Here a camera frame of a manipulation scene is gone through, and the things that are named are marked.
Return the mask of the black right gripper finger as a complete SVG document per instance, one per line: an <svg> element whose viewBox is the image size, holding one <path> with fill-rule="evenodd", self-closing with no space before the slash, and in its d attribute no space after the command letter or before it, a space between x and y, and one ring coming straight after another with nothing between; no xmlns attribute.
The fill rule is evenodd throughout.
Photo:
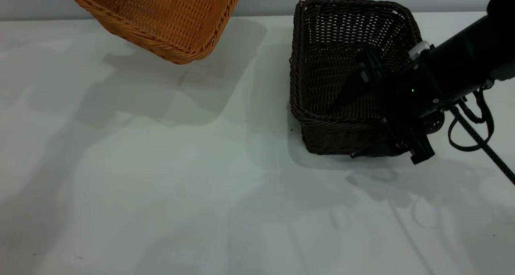
<svg viewBox="0 0 515 275"><path fill-rule="evenodd" d="M379 82L383 79L383 67L364 64L360 66L346 78L346 84L337 97L338 110L367 94L374 95L375 102L379 108L381 107L378 90Z"/></svg>
<svg viewBox="0 0 515 275"><path fill-rule="evenodd" d="M371 146L357 150L350 154L351 158L358 157L394 157L408 152L410 149L395 141L379 141Z"/></svg>

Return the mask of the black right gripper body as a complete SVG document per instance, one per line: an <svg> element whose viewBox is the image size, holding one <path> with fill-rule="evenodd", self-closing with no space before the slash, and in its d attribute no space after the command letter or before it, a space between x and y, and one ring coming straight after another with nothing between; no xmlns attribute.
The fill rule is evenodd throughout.
<svg viewBox="0 0 515 275"><path fill-rule="evenodd" d="M433 45L418 45L408 53L412 62L394 73L379 52L366 48L357 55L359 65L382 66L383 79L379 82L381 123L386 138L406 145L414 164L431 158L435 153L427 138L422 119L438 109L439 98L421 70L420 57Z"/></svg>

